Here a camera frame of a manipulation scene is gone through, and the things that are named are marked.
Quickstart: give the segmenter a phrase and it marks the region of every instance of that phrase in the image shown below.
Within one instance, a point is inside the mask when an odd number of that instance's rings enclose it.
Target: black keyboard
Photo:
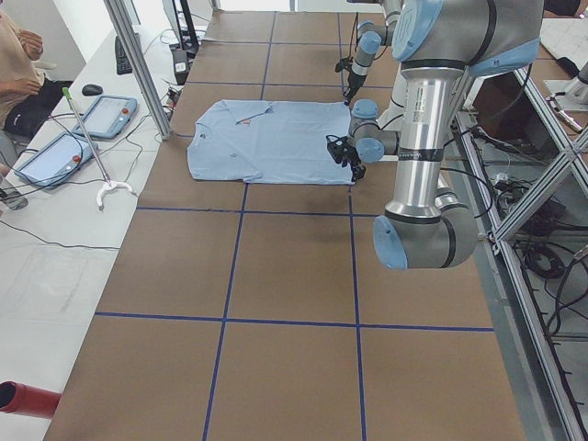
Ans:
[[[125,53],[124,48],[122,47],[122,42],[120,41],[119,36],[114,40],[114,54],[117,59],[117,74],[124,75],[130,74],[132,72],[132,67],[130,66],[129,58]]]

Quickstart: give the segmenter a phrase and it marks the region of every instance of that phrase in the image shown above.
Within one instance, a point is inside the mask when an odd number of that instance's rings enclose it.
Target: beige shirt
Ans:
[[[25,50],[18,41],[20,28],[12,19],[0,11],[0,82],[30,78],[41,85],[45,81],[42,73],[33,66]],[[28,95],[8,94],[0,96],[0,127],[4,127],[10,110],[22,103]]]

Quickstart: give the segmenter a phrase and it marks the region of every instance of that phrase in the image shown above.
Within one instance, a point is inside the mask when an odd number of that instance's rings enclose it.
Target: black clamp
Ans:
[[[361,165],[356,148],[349,145],[346,136],[341,138],[327,136],[327,150],[336,164],[340,164],[343,168],[348,164],[351,166],[351,182],[356,182],[366,175],[366,167]]]

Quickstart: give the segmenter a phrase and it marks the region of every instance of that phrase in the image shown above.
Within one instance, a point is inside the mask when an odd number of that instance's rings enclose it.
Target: person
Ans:
[[[51,81],[35,68],[42,53],[43,38],[0,11],[0,127],[28,139],[57,106],[62,88],[71,84]]]
[[[588,7],[588,0],[545,0],[545,18],[579,17]]]

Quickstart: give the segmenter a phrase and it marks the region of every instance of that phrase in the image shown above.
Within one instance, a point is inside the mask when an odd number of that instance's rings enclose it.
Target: person's hand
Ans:
[[[39,59],[43,53],[43,37],[41,35],[29,30],[21,30],[18,33],[18,40],[31,60]]]
[[[40,84],[28,78],[20,78],[19,80],[6,83],[6,89],[15,94],[38,95]]]

